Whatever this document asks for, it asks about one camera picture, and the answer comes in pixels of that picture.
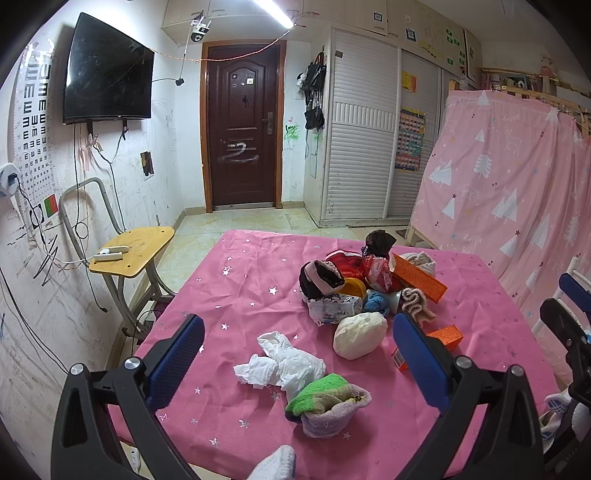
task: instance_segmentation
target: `pink tablecloth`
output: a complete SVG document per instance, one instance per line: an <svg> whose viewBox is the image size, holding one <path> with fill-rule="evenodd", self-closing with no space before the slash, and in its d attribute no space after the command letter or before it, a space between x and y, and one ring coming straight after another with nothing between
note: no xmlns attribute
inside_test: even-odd
<svg viewBox="0 0 591 480"><path fill-rule="evenodd" d="M411 374L391 360L388 331L382 347L354 361L332 349L336 326L317 327L298 291L301 266L330 251L359 251L363 242L268 232L224 234L170 304L138 355L170 337L188 313L205 321L204 350L198 354L168 408L158 411L163 427L190 463L231 478L245 479L264 457L283 444L297 454L301 480L394 478L426 437L438 412L427 406ZM414 249L394 247L400 254ZM480 258L430 251L437 278L448 290L437 305L434 328L455 324L464 334L463 353L481 368L525 368L538 409L557 390L542 351L499 282ZM256 337L278 330L291 343L326 362L327 372L369 390L373 401L359 410L343 433L310 439L284 417L285 394L278 387L255 390L237 382L232 367L262 355ZM478 410L450 470L465 462L483 411ZM120 412L118 434L132 439Z"/></svg>

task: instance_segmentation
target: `blue cloth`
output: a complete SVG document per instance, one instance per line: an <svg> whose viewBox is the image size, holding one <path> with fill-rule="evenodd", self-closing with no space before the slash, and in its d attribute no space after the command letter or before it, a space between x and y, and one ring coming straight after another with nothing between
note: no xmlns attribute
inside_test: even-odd
<svg viewBox="0 0 591 480"><path fill-rule="evenodd" d="M363 311L365 313L378 312L386 316L390 313L390 303L387 296L375 290L368 290L363 301Z"/></svg>

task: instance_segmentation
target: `wardrobe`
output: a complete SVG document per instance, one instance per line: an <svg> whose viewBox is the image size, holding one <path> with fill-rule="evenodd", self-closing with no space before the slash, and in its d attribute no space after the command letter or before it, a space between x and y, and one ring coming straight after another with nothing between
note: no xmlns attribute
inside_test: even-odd
<svg viewBox="0 0 591 480"><path fill-rule="evenodd" d="M315 148L322 152L312 162L306 157L306 207L321 226L407 225L444 117L447 85L458 78L351 32L332 29L329 46L327 122L320 135L309 135L317 142L320 137ZM408 83L403 88L403 72L414 78L414 93ZM424 115L417 170L395 168L401 109Z"/></svg>

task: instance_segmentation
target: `fluorescent lamp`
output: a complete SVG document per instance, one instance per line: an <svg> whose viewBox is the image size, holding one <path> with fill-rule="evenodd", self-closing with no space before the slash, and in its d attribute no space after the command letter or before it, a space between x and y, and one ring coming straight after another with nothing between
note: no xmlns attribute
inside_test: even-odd
<svg viewBox="0 0 591 480"><path fill-rule="evenodd" d="M273 0L254 0L254 2L285 28L293 28L294 23L290 17Z"/></svg>

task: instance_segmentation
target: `poster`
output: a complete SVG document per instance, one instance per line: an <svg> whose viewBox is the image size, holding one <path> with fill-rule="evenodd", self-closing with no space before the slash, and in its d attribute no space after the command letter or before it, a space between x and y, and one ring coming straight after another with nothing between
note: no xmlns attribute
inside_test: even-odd
<svg viewBox="0 0 591 480"><path fill-rule="evenodd" d="M417 92L417 78L409 72L402 72L402 89L407 92Z"/></svg>
<svg viewBox="0 0 591 480"><path fill-rule="evenodd" d="M22 53L14 92L14 164L21 171L21 188L29 198L25 221L37 228L57 213L59 187L54 174L54 146L49 125L53 42L32 43Z"/></svg>
<svg viewBox="0 0 591 480"><path fill-rule="evenodd" d="M421 165L424 135L425 112L402 108L400 110L398 147L394 168L418 171Z"/></svg>

